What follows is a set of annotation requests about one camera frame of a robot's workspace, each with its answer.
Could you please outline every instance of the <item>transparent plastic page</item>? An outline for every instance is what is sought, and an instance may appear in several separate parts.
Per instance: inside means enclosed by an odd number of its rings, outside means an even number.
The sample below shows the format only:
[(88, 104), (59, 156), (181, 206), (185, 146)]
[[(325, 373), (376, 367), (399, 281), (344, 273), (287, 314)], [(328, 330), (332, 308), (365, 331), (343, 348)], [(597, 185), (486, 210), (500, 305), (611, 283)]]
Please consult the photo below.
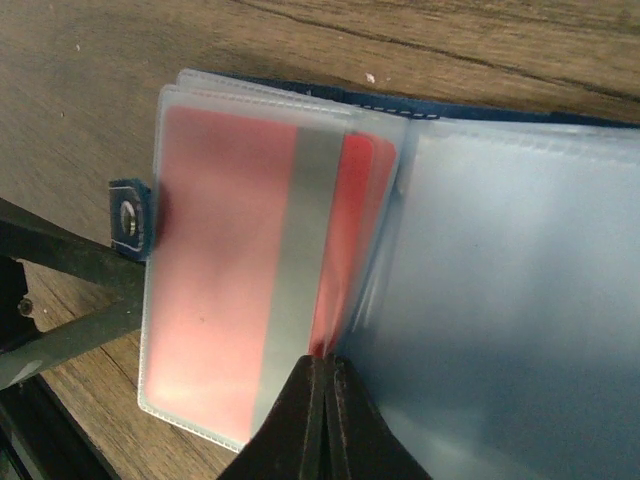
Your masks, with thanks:
[(231, 449), (308, 349), (350, 118), (166, 87), (140, 406)]
[(518, 130), (414, 122), (343, 353), (434, 478), (631, 480), (640, 137)]
[(353, 131), (340, 162), (309, 351), (332, 350), (355, 306), (395, 179), (408, 120), (308, 95), (185, 69), (176, 83), (216, 92), (323, 105), (348, 112)]

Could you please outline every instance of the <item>wooden table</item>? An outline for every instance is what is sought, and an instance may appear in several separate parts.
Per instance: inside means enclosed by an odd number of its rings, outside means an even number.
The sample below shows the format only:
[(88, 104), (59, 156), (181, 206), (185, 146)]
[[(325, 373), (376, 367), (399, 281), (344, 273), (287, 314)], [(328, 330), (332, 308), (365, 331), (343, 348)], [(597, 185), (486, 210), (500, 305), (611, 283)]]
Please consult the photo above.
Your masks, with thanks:
[[(110, 179), (151, 179), (183, 67), (640, 121), (634, 0), (4, 0), (0, 196), (109, 239)], [(109, 295), (29, 268), (42, 328)], [(45, 377), (124, 479), (215, 478), (233, 455), (136, 405), (138, 334)]]

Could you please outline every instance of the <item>wood grain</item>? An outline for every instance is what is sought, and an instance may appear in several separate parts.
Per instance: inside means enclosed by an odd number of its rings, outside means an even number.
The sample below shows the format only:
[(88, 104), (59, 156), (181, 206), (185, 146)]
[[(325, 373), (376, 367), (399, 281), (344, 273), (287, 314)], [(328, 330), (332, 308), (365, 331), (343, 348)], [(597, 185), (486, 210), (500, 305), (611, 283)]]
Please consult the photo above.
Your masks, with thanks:
[[(5, 0), (0, 195), (106, 243), (106, 184), (150, 180), (158, 91), (184, 67), (637, 122), (639, 51), (634, 0)], [(28, 273), (43, 328), (110, 298)], [(122, 478), (215, 478), (229, 452), (137, 408), (138, 348), (46, 378)]]

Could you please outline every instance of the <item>gray stripe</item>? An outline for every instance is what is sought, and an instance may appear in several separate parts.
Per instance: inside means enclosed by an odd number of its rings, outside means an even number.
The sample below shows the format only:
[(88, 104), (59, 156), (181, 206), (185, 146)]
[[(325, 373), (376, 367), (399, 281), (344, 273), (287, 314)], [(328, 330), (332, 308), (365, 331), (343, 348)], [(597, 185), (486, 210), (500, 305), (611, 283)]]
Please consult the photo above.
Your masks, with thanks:
[(344, 132), (298, 131), (253, 433), (307, 352), (343, 140)]

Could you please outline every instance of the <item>wooden surface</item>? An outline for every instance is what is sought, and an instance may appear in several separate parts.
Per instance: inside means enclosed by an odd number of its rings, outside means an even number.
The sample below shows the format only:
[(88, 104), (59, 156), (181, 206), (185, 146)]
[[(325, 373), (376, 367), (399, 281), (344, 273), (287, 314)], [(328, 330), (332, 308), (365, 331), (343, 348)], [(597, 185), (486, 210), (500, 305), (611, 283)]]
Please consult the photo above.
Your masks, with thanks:
[[(158, 91), (187, 66), (640, 121), (640, 2), (3, 0), (0, 195), (106, 243), (107, 181), (150, 180)], [(44, 328), (108, 301), (29, 276)], [(122, 478), (215, 478), (230, 453), (138, 410), (138, 346), (45, 376)]]

